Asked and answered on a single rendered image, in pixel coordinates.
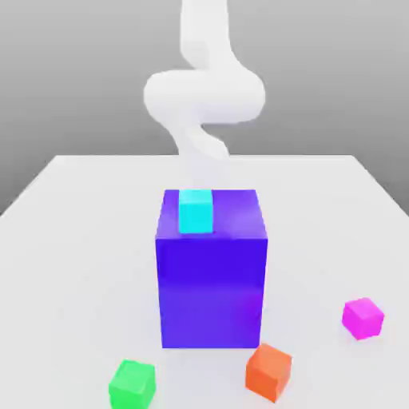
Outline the small cyan cube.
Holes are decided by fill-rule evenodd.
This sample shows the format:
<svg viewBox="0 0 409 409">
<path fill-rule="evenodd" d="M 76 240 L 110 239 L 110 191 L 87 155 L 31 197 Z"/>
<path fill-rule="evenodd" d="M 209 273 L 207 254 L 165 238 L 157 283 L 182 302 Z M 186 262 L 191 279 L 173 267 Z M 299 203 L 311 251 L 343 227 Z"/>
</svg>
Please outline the small cyan cube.
<svg viewBox="0 0 409 409">
<path fill-rule="evenodd" d="M 178 219 L 180 233 L 211 233 L 213 231 L 212 190 L 181 189 Z"/>
</svg>

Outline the small orange cube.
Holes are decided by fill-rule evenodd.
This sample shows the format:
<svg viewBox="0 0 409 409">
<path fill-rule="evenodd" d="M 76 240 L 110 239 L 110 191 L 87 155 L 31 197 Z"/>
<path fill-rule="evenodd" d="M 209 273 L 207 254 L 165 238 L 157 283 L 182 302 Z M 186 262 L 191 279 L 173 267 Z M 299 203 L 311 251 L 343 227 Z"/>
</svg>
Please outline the small orange cube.
<svg viewBox="0 0 409 409">
<path fill-rule="evenodd" d="M 261 343 L 246 364 L 245 386 L 275 403 L 288 384 L 291 370 L 291 355 Z"/>
</svg>

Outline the small green cube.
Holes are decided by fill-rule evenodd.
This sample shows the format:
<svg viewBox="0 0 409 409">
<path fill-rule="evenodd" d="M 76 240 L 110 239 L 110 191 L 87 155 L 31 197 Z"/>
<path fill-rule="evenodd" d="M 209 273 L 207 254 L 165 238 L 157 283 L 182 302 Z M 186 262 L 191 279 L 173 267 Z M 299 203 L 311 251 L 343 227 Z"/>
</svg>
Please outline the small green cube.
<svg viewBox="0 0 409 409">
<path fill-rule="evenodd" d="M 124 359 L 109 383 L 112 409 L 149 409 L 156 392 L 152 364 Z"/>
</svg>

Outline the small magenta cube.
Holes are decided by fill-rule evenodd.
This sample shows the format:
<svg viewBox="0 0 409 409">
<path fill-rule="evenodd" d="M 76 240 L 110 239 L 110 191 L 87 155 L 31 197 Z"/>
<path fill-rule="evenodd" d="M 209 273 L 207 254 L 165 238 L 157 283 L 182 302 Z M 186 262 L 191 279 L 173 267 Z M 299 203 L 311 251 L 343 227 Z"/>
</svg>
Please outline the small magenta cube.
<svg viewBox="0 0 409 409">
<path fill-rule="evenodd" d="M 378 336 L 384 313 L 369 298 L 348 301 L 343 307 L 342 324 L 356 340 Z"/>
</svg>

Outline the large purple box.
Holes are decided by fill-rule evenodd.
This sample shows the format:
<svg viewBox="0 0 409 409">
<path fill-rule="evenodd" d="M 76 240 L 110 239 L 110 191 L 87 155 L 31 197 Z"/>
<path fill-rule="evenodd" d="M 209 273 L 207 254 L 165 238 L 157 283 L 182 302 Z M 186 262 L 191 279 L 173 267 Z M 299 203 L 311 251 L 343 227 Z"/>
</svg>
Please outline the large purple box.
<svg viewBox="0 0 409 409">
<path fill-rule="evenodd" d="M 253 190 L 216 190 L 213 232 L 178 231 L 177 190 L 165 190 L 155 237 L 164 348 L 255 348 L 268 235 Z"/>
</svg>

